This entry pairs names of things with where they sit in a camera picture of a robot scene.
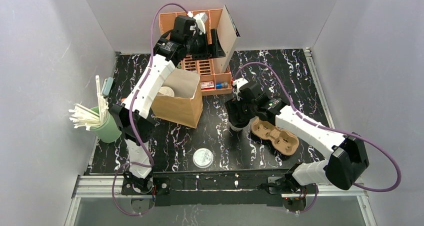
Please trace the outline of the white plastic cup lid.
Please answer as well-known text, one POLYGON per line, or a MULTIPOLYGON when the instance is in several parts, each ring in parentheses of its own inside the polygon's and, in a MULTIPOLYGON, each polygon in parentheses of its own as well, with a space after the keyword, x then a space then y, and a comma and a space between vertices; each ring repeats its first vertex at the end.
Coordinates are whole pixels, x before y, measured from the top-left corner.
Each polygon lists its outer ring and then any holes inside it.
POLYGON ((193 163, 200 169, 208 168, 214 161, 214 155, 211 150, 207 148, 199 148, 193 154, 193 163))

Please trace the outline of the brown paper takeout bag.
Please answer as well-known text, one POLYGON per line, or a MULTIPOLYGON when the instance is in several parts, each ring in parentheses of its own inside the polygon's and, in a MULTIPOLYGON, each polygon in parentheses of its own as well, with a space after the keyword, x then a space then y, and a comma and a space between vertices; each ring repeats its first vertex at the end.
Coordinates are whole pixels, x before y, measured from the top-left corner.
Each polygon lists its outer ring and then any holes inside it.
POLYGON ((151 106, 160 119, 196 128, 202 111, 203 100, 200 75, 184 69, 175 69, 162 85, 174 92, 158 94, 151 106))

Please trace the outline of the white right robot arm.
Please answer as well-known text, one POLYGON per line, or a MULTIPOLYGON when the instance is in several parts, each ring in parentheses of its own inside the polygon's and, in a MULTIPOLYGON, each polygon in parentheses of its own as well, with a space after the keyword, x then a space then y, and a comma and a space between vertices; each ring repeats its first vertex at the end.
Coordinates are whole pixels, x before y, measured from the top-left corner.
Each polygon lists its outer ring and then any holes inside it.
POLYGON ((251 132, 286 156, 293 155, 300 140, 318 150, 323 160, 297 163, 271 186, 296 191, 310 184, 332 184, 348 190, 370 165, 365 143, 354 136, 322 129, 312 118, 298 113, 291 104, 271 97, 256 82, 243 78, 232 83, 236 96, 225 102, 230 127, 251 132))

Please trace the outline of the white paper coffee cup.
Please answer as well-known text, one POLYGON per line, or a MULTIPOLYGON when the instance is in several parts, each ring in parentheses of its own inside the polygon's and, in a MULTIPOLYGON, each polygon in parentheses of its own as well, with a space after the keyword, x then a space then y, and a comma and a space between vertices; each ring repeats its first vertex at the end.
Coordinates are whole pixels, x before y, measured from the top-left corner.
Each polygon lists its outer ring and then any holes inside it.
POLYGON ((244 130, 247 126, 248 126, 249 124, 247 124, 247 125, 242 125, 242 126, 239 126, 239 125, 237 125, 237 126, 234 126, 233 124, 229 124, 229 127, 230 127, 230 129, 231 130, 233 130, 233 131, 235 131, 235 132, 240 132, 240 131, 242 131, 242 130, 244 130))

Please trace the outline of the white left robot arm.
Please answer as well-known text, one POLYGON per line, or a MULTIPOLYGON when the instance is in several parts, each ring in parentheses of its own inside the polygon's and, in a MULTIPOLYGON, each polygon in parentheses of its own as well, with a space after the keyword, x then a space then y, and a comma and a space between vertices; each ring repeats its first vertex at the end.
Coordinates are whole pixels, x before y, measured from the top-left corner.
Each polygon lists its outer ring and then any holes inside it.
POLYGON ((157 42, 150 43, 148 65, 131 93, 121 105, 109 106, 109 113, 123 133, 128 147, 129 172, 136 179, 146 179, 154 166, 148 149, 154 125, 148 117, 166 79, 187 55, 194 60, 223 58, 226 55, 216 29, 211 29, 211 41, 208 41, 207 21, 205 12, 193 16, 178 15, 173 28, 157 42))

